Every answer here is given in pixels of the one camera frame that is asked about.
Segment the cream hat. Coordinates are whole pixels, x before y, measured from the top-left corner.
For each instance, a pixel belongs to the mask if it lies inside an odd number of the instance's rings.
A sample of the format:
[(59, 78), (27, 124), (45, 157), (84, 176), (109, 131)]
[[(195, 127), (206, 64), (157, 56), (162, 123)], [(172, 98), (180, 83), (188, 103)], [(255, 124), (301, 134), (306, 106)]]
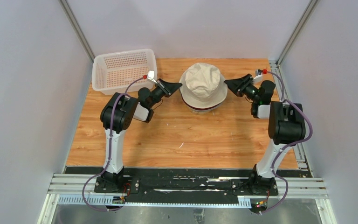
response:
[(219, 68), (208, 63), (195, 63), (180, 77), (183, 101), (194, 107), (210, 107), (222, 103), (227, 97), (226, 79)]

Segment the grey hat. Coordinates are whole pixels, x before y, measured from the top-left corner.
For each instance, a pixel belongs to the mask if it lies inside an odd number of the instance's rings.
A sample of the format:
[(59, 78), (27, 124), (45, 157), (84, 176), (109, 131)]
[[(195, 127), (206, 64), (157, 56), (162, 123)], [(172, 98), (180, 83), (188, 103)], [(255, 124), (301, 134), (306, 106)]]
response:
[(219, 108), (220, 105), (216, 105), (214, 107), (210, 107), (210, 108), (194, 108), (194, 107), (191, 107), (191, 106), (187, 106), (187, 108), (194, 114), (198, 114), (198, 115), (201, 115), (201, 114), (206, 114), (206, 113), (209, 113), (209, 112), (212, 112), (213, 110)]

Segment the dark red hat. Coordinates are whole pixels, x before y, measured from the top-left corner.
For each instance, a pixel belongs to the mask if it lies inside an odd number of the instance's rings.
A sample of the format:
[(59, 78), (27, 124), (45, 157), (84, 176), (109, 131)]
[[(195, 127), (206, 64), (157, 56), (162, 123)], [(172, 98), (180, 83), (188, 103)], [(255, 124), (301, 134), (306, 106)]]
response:
[(216, 109), (218, 107), (221, 106), (222, 103), (219, 103), (219, 104), (216, 104), (214, 106), (210, 106), (210, 107), (205, 107), (205, 108), (200, 108), (200, 107), (194, 107), (194, 106), (191, 106), (189, 105), (186, 101), (183, 102), (187, 107), (189, 107), (191, 110), (194, 110), (194, 111), (209, 111), (209, 110), (213, 110), (213, 109)]

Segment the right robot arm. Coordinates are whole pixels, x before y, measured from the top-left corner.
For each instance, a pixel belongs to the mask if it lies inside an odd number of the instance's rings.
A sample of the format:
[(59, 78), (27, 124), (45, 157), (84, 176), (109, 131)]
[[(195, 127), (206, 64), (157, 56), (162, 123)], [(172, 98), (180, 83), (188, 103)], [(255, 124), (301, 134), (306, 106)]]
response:
[(251, 100), (251, 114), (257, 119), (268, 120), (268, 136), (270, 142), (262, 159), (254, 165), (248, 180), (238, 184), (233, 183), (235, 192), (248, 191), (259, 195), (272, 193), (276, 195), (276, 171), (287, 151), (305, 139), (306, 126), (303, 107), (288, 100), (273, 101), (272, 96), (276, 84), (272, 81), (262, 81), (260, 87), (255, 87), (250, 74), (237, 79), (225, 80), (228, 89), (238, 97)]

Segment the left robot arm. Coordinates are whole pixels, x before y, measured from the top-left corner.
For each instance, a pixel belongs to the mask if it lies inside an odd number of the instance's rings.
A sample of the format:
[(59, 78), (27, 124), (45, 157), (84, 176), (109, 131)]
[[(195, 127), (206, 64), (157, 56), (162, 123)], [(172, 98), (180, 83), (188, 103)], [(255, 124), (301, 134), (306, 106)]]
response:
[(100, 120), (106, 134), (106, 153), (102, 172), (97, 176), (99, 187), (113, 193), (120, 192), (124, 186), (124, 138), (133, 119), (149, 123), (154, 115), (153, 106), (173, 95), (181, 83), (169, 83), (158, 79), (155, 88), (142, 87), (138, 96), (115, 93), (101, 111)]

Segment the white plastic basket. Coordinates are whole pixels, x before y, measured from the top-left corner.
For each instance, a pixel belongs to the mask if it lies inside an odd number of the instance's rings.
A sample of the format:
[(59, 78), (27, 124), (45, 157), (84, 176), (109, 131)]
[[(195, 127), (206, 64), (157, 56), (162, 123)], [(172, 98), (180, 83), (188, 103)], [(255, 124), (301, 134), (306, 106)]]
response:
[(92, 89), (104, 95), (151, 89), (155, 83), (148, 81), (150, 70), (156, 72), (156, 57), (152, 49), (137, 49), (102, 54), (95, 57), (92, 68)]

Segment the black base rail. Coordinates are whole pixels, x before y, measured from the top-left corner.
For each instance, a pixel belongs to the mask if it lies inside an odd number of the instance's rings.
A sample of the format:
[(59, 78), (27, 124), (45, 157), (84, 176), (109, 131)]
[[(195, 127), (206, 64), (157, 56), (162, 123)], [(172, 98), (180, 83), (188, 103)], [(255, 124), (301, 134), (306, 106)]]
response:
[(59, 205), (85, 205), (96, 211), (123, 207), (249, 209), (261, 214), (286, 199), (327, 199), (325, 184), (308, 176), (275, 178), (252, 184), (248, 170), (137, 169), (124, 171), (115, 187), (101, 177), (70, 169), (55, 174), (48, 195)]

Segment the right aluminium frame post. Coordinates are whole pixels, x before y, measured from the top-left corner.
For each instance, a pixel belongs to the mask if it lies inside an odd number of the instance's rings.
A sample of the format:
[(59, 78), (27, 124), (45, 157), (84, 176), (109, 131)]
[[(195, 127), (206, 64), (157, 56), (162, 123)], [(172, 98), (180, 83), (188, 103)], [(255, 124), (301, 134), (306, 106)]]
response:
[(283, 50), (281, 51), (278, 59), (276, 60), (276, 65), (277, 66), (281, 65), (283, 63), (283, 61), (285, 60), (285, 58), (286, 58), (287, 54), (289, 53), (291, 47), (293, 46), (293, 44), (296, 41), (298, 35), (302, 31), (304, 25), (306, 24), (307, 20), (309, 19), (309, 17), (313, 13), (313, 11), (314, 11), (314, 9), (315, 9), (315, 7), (317, 6), (318, 3), (319, 3), (319, 0), (310, 0), (308, 2), (308, 5), (306, 6), (303, 14), (301, 15), (298, 23), (296, 24), (293, 32), (291, 33), (289, 39), (287, 40)]

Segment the aluminium frame post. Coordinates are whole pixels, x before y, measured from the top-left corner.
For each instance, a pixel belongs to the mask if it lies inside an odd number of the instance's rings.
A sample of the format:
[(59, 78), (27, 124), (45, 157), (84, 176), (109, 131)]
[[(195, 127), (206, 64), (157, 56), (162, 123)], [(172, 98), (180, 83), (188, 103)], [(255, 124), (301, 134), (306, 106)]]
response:
[(69, 23), (71, 24), (76, 36), (78, 37), (83, 49), (85, 50), (88, 58), (92, 62), (94, 62), (95, 54), (86, 38), (84, 32), (82, 31), (82, 28), (81, 28), (79, 22), (77, 21), (77, 18), (75, 16), (73, 10), (71, 9), (69, 2), (67, 0), (58, 0), (58, 2), (60, 3), (65, 15), (67, 16), (67, 19), (68, 19)]
[(283, 63), (283, 61), (285, 60), (285, 58), (286, 58), (287, 54), (289, 53), (291, 47), (293, 46), (293, 44), (296, 41), (298, 35), (302, 31), (304, 25), (306, 24), (307, 20), (309, 19), (309, 17), (313, 13), (313, 11), (314, 11), (314, 9), (315, 9), (315, 7), (317, 6), (318, 3), (319, 3), (319, 0), (310, 0), (308, 2), (308, 5), (306, 6), (303, 14), (301, 15), (298, 23), (296, 24), (293, 32), (291, 33), (289, 39), (287, 40), (283, 50), (281, 51), (278, 59), (276, 60), (276, 65), (277, 66), (281, 65)]

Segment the left aluminium frame post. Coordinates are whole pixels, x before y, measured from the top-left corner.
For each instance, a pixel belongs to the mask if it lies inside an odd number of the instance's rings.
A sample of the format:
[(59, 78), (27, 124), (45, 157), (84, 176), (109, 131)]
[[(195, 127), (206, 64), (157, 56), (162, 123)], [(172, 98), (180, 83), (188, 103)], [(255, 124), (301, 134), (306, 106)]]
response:
[(71, 24), (76, 36), (78, 37), (83, 49), (85, 50), (88, 58), (92, 62), (94, 62), (95, 54), (86, 38), (84, 32), (82, 31), (82, 28), (81, 28), (79, 22), (77, 21), (77, 18), (75, 16), (73, 10), (71, 9), (69, 2), (67, 0), (58, 0), (58, 2), (60, 3), (65, 15), (67, 16), (67, 19), (68, 19), (69, 23)]

